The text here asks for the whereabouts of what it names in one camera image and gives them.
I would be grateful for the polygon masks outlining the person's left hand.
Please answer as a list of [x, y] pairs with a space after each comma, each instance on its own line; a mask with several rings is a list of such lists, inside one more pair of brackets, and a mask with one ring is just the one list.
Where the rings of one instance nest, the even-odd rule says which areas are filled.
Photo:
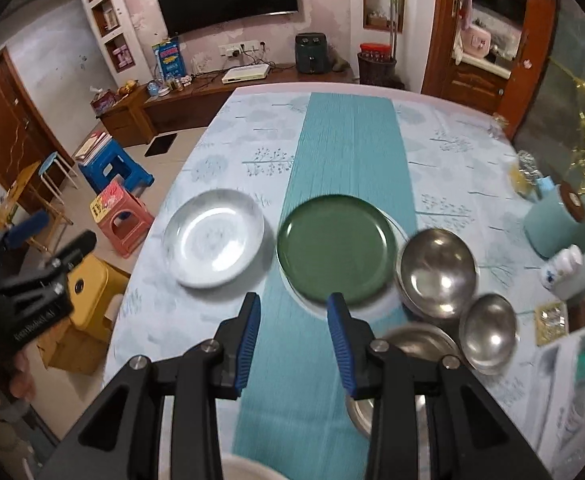
[[35, 381], [30, 372], [30, 361], [24, 350], [19, 351], [12, 361], [14, 374], [9, 384], [10, 394], [20, 400], [31, 402], [35, 397]]

